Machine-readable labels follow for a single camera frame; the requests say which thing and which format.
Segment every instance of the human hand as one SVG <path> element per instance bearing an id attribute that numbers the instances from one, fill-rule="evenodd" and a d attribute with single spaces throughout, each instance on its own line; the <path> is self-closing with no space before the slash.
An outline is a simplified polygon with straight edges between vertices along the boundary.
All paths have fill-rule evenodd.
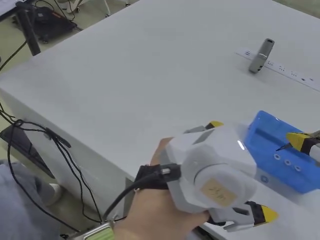
<path id="1" fill-rule="evenodd" d="M 160 141 L 151 165 L 159 164 L 158 156 L 170 140 Z M 208 212 L 178 210 L 168 190 L 144 189 L 135 194 L 127 218 L 115 228 L 115 236 L 116 240 L 183 240 L 208 218 Z"/>

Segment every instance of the blue block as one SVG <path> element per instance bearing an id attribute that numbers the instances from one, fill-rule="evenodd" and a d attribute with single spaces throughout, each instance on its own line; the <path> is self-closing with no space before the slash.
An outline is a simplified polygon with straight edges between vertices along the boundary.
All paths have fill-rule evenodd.
<path id="1" fill-rule="evenodd" d="M 276 151 L 289 141 L 286 134 L 302 132 L 284 121 L 259 111 L 249 126 L 244 143 L 258 168 L 299 193 L 320 189 L 320 167 L 310 156 L 293 147 Z"/>

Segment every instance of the socket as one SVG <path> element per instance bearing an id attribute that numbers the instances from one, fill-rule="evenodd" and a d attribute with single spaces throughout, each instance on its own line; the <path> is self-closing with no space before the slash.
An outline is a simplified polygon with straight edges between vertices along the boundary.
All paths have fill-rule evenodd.
<path id="1" fill-rule="evenodd" d="M 249 60 L 253 60 L 257 54 L 248 48 L 240 48 L 235 53 Z M 320 92 L 319 79 L 306 76 L 305 74 L 299 73 L 295 70 L 287 69 L 283 64 L 277 63 L 271 59 L 265 62 L 264 67 Z"/>

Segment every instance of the gray device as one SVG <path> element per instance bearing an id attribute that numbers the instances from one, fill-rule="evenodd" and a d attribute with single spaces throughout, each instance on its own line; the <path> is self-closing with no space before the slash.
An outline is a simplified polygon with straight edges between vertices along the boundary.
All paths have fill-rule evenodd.
<path id="1" fill-rule="evenodd" d="M 263 67 L 265 62 L 267 61 L 269 54 L 272 50 L 272 48 L 275 45 L 275 41 L 273 41 L 270 38 L 267 38 L 264 40 L 263 44 L 261 45 L 258 53 L 252 60 L 250 66 L 249 66 L 249 71 L 256 74 L 258 73 Z"/>

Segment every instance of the person's leg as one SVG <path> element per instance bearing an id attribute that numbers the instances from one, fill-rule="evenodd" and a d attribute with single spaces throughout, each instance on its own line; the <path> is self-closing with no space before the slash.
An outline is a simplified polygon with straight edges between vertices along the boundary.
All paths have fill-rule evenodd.
<path id="1" fill-rule="evenodd" d="M 48 212 L 43 200 L 53 197 L 54 189 L 22 164 L 13 163 L 12 168 L 32 199 Z M 0 161 L 0 213 L 1 239 L 59 239 L 60 224 L 30 201 L 13 179 L 7 161 Z"/>

